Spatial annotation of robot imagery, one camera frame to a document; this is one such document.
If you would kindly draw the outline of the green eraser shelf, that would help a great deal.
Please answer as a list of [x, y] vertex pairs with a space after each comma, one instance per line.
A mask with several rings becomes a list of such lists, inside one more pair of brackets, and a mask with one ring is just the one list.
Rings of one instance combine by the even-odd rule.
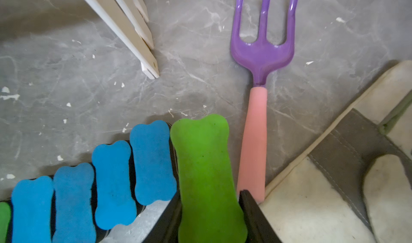
[[5, 243], [11, 221], [11, 207], [7, 202], [0, 203], [0, 241]]
[[244, 221], [228, 153], [229, 125], [218, 114], [171, 128], [182, 204], [180, 243], [244, 243]]

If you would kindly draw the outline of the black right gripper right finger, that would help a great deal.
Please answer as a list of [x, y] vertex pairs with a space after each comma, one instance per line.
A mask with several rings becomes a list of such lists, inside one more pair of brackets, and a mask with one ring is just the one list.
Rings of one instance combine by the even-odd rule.
[[246, 243], [281, 243], [275, 231], [248, 190], [240, 192], [239, 204], [247, 227]]

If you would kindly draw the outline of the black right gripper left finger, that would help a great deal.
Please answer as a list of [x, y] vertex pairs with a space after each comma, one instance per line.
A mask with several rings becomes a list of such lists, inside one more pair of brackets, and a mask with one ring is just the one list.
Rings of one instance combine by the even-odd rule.
[[177, 192], [143, 243], [177, 243], [181, 217], [181, 197]]

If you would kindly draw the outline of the blue eraser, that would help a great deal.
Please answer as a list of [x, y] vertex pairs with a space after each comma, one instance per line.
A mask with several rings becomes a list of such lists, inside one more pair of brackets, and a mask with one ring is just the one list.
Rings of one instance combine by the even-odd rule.
[[99, 145], [92, 153], [97, 186], [95, 222], [103, 230], [130, 225], [137, 216], [130, 187], [131, 154], [126, 141]]
[[13, 205], [13, 243], [50, 243], [51, 207], [54, 194], [49, 176], [22, 180], [11, 196]]
[[56, 216], [52, 242], [96, 242], [91, 206], [93, 182], [94, 170], [88, 163], [57, 170], [53, 178]]
[[130, 133], [135, 164], [135, 196], [141, 205], [171, 200], [177, 192], [170, 153], [170, 129], [157, 120]]

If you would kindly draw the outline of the green eraser top shelf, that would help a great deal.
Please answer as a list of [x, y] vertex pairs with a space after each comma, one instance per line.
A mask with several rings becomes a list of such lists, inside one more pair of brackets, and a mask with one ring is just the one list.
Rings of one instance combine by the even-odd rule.
[[5, 243], [11, 221], [11, 207], [7, 202], [0, 203], [0, 241]]

